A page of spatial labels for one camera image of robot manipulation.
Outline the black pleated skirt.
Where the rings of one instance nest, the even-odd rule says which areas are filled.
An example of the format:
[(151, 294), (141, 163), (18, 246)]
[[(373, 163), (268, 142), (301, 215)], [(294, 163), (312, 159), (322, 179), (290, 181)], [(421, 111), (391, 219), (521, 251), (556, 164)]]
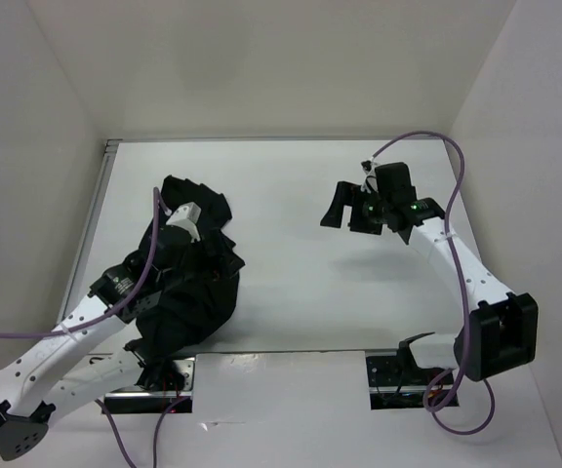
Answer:
[(192, 272), (152, 267), (132, 303), (140, 337), (125, 349), (143, 362), (136, 384), (153, 381), (173, 366), (179, 351), (203, 342), (228, 321), (237, 303), (239, 270), (245, 265), (233, 251), (235, 243), (222, 232), (232, 220), (223, 194), (172, 175), (165, 177), (160, 194), (173, 211), (189, 202), (200, 207), (200, 263)]

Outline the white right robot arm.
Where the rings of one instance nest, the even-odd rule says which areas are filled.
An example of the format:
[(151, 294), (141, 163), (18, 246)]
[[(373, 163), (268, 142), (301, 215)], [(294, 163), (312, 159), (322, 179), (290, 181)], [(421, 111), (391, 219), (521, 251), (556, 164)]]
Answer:
[(445, 223), (445, 213), (414, 188), (390, 196), (369, 193), (340, 181), (321, 226), (339, 228), (350, 211), (352, 232), (398, 234), (443, 281), (462, 308), (456, 334), (420, 333), (402, 341), (396, 370), (408, 383), (420, 382), (430, 369), (461, 370), (472, 381), (525, 366), (537, 351), (539, 307), (527, 293), (517, 294), (498, 280)]

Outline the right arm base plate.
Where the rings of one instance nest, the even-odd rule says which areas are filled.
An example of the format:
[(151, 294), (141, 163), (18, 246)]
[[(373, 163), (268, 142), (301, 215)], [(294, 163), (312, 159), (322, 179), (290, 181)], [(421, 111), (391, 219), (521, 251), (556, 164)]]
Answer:
[(395, 354), (365, 357), (371, 410), (421, 409), (429, 382), (442, 369), (403, 370)]

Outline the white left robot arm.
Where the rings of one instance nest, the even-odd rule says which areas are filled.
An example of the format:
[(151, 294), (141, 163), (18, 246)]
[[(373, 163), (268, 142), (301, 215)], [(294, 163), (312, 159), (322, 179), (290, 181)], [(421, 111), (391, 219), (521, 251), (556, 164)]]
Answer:
[(163, 362), (196, 337), (171, 331), (165, 337), (144, 334), (123, 353), (79, 372), (73, 368), (97, 345), (140, 323), (167, 303), (169, 288), (191, 281), (188, 263), (201, 245), (195, 227), (168, 225), (152, 230), (143, 242), (146, 258), (133, 252), (96, 280), (78, 306), (52, 331), (0, 370), (0, 457), (15, 460), (33, 449), (50, 423), (131, 381), (140, 389), (156, 387)]

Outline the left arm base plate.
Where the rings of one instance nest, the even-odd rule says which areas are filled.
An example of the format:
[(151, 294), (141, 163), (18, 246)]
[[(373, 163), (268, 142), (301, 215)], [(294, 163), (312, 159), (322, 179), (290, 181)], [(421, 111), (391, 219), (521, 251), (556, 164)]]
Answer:
[(192, 413), (195, 364), (194, 356), (178, 356), (173, 366), (154, 375), (153, 381), (109, 392), (102, 402), (110, 413), (116, 415), (159, 415), (172, 402), (181, 399), (169, 413)]

